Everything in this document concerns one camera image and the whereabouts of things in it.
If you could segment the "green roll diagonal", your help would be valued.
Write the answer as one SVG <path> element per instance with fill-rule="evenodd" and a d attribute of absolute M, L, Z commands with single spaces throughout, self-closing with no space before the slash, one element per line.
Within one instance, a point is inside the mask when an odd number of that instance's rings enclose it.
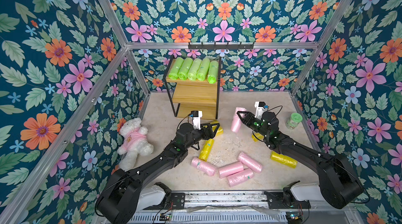
<path fill-rule="evenodd" d="M 184 59 L 181 57 L 178 57 L 175 59 L 175 61 L 173 62 L 172 66 L 169 70 L 169 73 L 168 73 L 169 79 L 172 79 L 172 80 L 178 79 L 179 70 L 182 67 L 183 62 L 184 62 Z"/>
<path fill-rule="evenodd" d="M 216 83 L 218 79 L 219 63 L 217 61 L 211 61 L 208 69 L 207 81 L 209 84 Z"/>

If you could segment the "green roll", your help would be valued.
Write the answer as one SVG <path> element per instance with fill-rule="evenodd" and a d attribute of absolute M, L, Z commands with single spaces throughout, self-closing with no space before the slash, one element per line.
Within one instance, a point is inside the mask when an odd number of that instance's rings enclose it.
<path fill-rule="evenodd" d="M 192 65 L 189 68 L 188 73 L 187 73 L 187 78 L 189 80 L 191 80 L 191 81 L 196 81 L 197 80 L 197 72 L 198 72 L 198 70 L 200 68 L 201 63 L 202 63 L 202 60 L 199 59 L 199 58 L 196 58 L 193 61 Z"/>
<path fill-rule="evenodd" d="M 206 79 L 208 70 L 209 70 L 209 65 L 210 65 L 210 59 L 209 58 L 204 58 L 201 61 L 200 67 L 197 71 L 196 78 L 199 81 L 204 81 Z"/>
<path fill-rule="evenodd" d="M 178 78 L 180 80 L 187 80 L 187 74 L 188 74 L 189 69 L 191 68 L 192 64 L 193 64 L 192 58 L 186 58 L 183 61 L 182 65 L 178 71 Z"/>

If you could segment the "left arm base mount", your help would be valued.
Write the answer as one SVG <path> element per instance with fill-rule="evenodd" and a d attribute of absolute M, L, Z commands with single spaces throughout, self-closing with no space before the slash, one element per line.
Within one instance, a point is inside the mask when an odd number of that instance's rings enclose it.
<path fill-rule="evenodd" d="M 172 191 L 163 183 L 147 186 L 140 193 L 137 211 L 168 209 L 184 209 L 185 193 Z"/>

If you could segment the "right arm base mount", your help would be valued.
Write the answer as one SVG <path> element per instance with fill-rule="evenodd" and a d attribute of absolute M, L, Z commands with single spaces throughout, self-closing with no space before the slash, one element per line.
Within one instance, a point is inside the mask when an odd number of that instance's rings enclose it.
<path fill-rule="evenodd" d="M 310 209 L 309 201 L 298 201 L 291 192 L 291 187 L 299 183 L 296 181 L 288 184 L 282 191 L 264 191 L 270 209 Z"/>

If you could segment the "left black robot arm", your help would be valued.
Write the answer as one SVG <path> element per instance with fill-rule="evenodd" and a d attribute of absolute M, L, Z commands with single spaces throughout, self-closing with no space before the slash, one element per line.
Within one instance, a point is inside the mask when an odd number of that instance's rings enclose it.
<path fill-rule="evenodd" d="M 188 155 L 188 149 L 201 140 L 216 136 L 219 123 L 202 123 L 194 129 L 190 123 L 181 124 L 176 136 L 154 159 L 125 172 L 118 169 L 109 178 L 95 203 L 95 213 L 112 224 L 126 224 L 137 210 L 141 191 L 162 173 L 179 165 Z"/>

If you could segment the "wooden three-tier shelf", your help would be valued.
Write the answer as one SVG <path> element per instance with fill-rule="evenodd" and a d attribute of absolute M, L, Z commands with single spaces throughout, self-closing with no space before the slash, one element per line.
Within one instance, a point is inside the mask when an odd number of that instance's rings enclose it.
<path fill-rule="evenodd" d="M 200 110 L 203 112 L 203 119 L 217 119 L 220 74 L 218 74 L 218 79 L 214 84 L 210 84 L 208 80 L 173 80 L 168 77 L 168 73 L 175 61 L 174 57 L 170 57 L 170 62 L 162 77 L 174 116 L 182 118 L 193 110 Z"/>

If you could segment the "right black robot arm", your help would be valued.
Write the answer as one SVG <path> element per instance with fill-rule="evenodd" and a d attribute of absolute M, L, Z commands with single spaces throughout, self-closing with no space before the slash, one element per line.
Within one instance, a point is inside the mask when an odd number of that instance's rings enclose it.
<path fill-rule="evenodd" d="M 263 142 L 270 150 L 314 171 L 319 178 L 320 193 L 332 207 L 341 209 L 364 193 L 361 181 L 344 155 L 322 153 L 293 140 L 279 130 L 273 112 L 264 112 L 261 119 L 249 111 L 236 114 L 245 126 L 263 136 Z"/>

